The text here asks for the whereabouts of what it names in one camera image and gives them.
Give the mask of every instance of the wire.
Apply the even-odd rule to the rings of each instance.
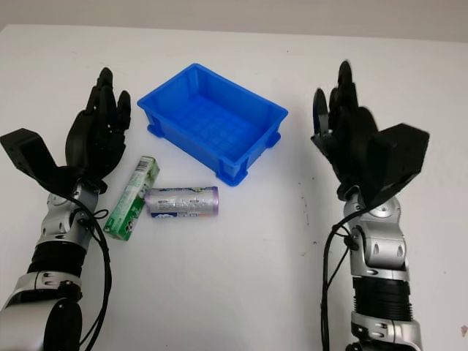
[[[104,219],[107,216],[109,216],[109,210],[107,210],[106,208],[103,208],[102,210],[94,212],[94,215],[93,215],[95,219]]]
[[[349,233],[349,230],[344,225],[351,219],[365,214],[367,211],[367,208],[363,208],[362,210],[356,211],[349,216],[344,217],[341,221],[332,226],[330,234],[328,234],[327,241],[325,242],[325,248],[323,249],[322,303],[320,304],[320,332],[322,336],[323,351],[330,351],[330,336],[328,330],[328,287],[331,283],[331,280],[333,280],[334,276],[336,275],[336,273],[333,273],[330,281],[328,281],[328,253],[330,252],[331,241],[337,234],[339,228],[344,228],[344,230]],[[342,264],[343,260],[344,257],[341,258],[339,266]]]
[[[338,270],[339,270],[339,268],[341,267],[341,264],[343,263],[344,258],[346,257],[346,255],[348,254],[349,251],[350,251],[350,248],[347,247],[346,250],[344,251],[343,256],[341,256],[341,259],[340,259],[340,261],[338,262],[338,265],[336,265],[335,271],[334,271],[333,274],[331,275],[330,280],[328,281],[327,289],[330,289],[331,282],[333,281],[333,278],[335,278],[335,275],[338,273]]]
[[[108,215],[109,215],[109,210],[107,210],[107,209],[104,208],[104,209],[102,209],[102,210],[99,210],[99,211],[94,212],[93,217],[94,217],[95,219],[104,219],[104,218],[107,217]],[[91,235],[93,236],[94,240],[98,241],[98,243],[99,243],[99,239],[95,236],[94,230],[91,231]],[[96,328],[96,325],[97,325],[97,323],[98,323],[98,321],[99,321],[99,316],[100,316],[100,314],[98,314],[98,316],[97,316],[96,319],[94,320],[94,323],[93,323],[93,325],[89,328],[88,333],[86,333],[86,335],[81,339],[81,341],[80,341],[80,346],[82,346],[82,345],[85,343],[85,341],[86,341],[86,340],[88,339],[88,337],[91,335],[91,332]]]

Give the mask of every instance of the white background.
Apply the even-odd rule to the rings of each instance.
[[[151,219],[130,241],[109,239],[113,290],[96,350],[320,350],[322,250],[342,218],[338,182],[310,141],[315,89],[329,92],[349,59],[358,96],[381,129],[431,133],[423,173],[401,196],[412,303],[425,350],[462,350],[468,324],[466,230],[468,45],[397,39],[236,34],[72,26],[8,26],[0,33],[0,134],[26,127],[65,163],[69,128],[99,71],[132,96],[127,149],[105,180],[113,208],[141,155],[160,187],[218,186],[219,216]],[[193,62],[289,110],[282,139],[237,187],[146,131],[137,99]],[[46,191],[0,152],[0,303],[26,272],[47,212]],[[331,266],[344,247],[331,248]],[[102,256],[83,267],[84,329],[102,296]],[[332,350],[350,334],[349,264],[331,288]]]

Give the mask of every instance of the silver joint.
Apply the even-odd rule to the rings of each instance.
[[[362,209],[359,195],[344,207],[348,216]],[[399,227],[401,208],[396,197],[370,212],[350,221],[349,226],[357,250],[351,251],[351,274],[384,279],[410,279],[407,269],[406,243]]]
[[[78,184],[72,196],[94,212],[98,200],[96,192]],[[91,236],[81,221],[88,220],[86,213],[73,202],[55,194],[49,194],[47,204],[49,212],[42,220],[41,237],[37,245],[47,241],[68,241],[87,251]]]
[[[358,326],[359,333],[366,333],[367,339],[411,346],[416,351],[423,350],[419,323],[401,320],[384,320],[353,312],[351,323]]]

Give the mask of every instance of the robotic hand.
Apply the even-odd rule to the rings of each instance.
[[[92,333],[90,350],[99,335],[112,277],[107,243],[93,212],[107,189],[102,179],[122,157],[130,124],[130,95],[123,91],[116,104],[112,83],[112,72],[104,68],[69,131],[67,166],[57,167],[35,132],[19,129],[0,137],[16,168],[50,192],[31,265],[0,311],[0,351],[77,351]],[[98,317],[80,342],[80,275],[92,236],[104,256],[105,291]]]
[[[429,134],[406,124],[379,131],[369,110],[358,105],[346,61],[340,66],[329,108],[323,91],[317,89],[312,141],[332,164],[341,183],[338,198],[346,201],[345,218],[333,226],[325,244],[323,349],[330,349],[327,294],[334,277],[328,279],[328,251],[343,227],[349,233],[344,241],[355,289],[351,331],[358,338],[346,350],[422,351],[420,327],[412,318],[407,250],[395,195],[421,171]]]

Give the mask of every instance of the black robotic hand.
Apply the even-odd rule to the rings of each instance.
[[[373,208],[403,189],[423,166],[429,134],[406,124],[379,131],[369,110],[359,106],[350,64],[344,61],[338,86],[314,96],[312,141],[332,164],[341,182],[340,200],[356,191]]]
[[[130,125],[130,95],[122,91],[116,104],[112,81],[112,72],[105,67],[91,90],[86,109],[78,113],[68,133],[66,166],[56,165],[36,132],[18,129],[0,137],[16,168],[53,194],[69,196],[78,180],[104,193],[107,185],[102,179],[122,158],[124,132]]]

